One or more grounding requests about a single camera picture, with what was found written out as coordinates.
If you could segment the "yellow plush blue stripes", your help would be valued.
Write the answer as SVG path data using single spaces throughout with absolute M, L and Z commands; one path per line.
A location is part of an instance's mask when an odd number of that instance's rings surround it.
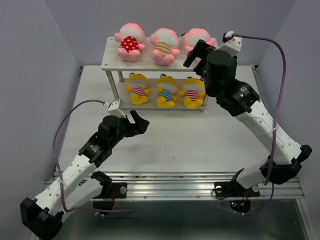
M 172 76 L 161 73 L 156 83 L 158 97 L 157 106 L 160 108 L 173 108 L 178 97 L 176 96 L 179 86 Z

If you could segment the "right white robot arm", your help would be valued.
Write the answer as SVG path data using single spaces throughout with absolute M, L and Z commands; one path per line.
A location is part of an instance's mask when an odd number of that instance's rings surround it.
M 206 95 L 215 98 L 221 108 L 244 124 L 269 151 L 264 163 L 240 169 L 231 181 L 216 182 L 213 190 L 219 199 L 245 194 L 259 196 L 254 187 L 264 182 L 281 185 L 294 178 L 312 153 L 309 145 L 297 143 L 278 126 L 276 118 L 269 114 L 259 94 L 248 83 L 236 79 L 238 50 L 233 44 L 241 43 L 241 39 L 233 37 L 215 48 L 200 39 L 183 64 L 189 67 L 195 58 L 200 59 L 193 70 L 203 79 Z

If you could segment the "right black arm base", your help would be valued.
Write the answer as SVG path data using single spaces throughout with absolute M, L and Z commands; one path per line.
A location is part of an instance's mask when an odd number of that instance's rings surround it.
M 237 181 L 219 181 L 214 183 L 212 190 L 217 198 L 242 198 L 249 192 L 243 188 Z

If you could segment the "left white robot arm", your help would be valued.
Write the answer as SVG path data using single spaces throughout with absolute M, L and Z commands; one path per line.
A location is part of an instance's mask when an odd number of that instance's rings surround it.
M 39 239 L 53 239 L 73 211 L 94 197 L 112 193 L 112 179 L 98 167 L 123 138 L 144 134 L 150 124 L 135 110 L 130 114 L 133 123 L 122 110 L 110 111 L 59 177 L 34 198 L 21 202 L 22 223 Z

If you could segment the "pink plush red polka-dot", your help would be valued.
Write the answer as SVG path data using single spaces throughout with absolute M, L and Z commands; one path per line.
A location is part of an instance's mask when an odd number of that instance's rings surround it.
M 126 23 L 114 34 L 114 40 L 120 43 L 117 55 L 126 62 L 137 62 L 141 52 L 146 49 L 145 32 L 136 23 Z

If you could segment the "pink plush orange stripes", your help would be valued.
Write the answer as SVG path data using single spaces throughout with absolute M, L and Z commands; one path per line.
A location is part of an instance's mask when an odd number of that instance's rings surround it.
M 175 31 L 169 28 L 159 28 L 150 37 L 149 42 L 153 45 L 151 58 L 159 66 L 172 64 L 176 56 L 180 54 L 179 38 Z

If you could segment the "yellow plush pink stripes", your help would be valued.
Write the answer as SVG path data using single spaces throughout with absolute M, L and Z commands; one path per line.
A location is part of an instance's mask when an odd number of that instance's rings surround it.
M 188 76 L 182 83 L 178 94 L 182 97 L 183 104 L 187 109 L 196 109 L 204 102 L 206 94 L 204 82 Z
M 125 91 L 129 93 L 129 99 L 133 105 L 142 105 L 149 100 L 150 82 L 143 74 L 131 72 Z

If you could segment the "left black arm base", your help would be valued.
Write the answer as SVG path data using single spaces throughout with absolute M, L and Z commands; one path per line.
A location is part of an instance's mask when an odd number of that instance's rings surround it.
M 125 199 L 127 197 L 128 184 L 126 182 L 111 182 L 102 187 L 99 195 L 94 199 Z

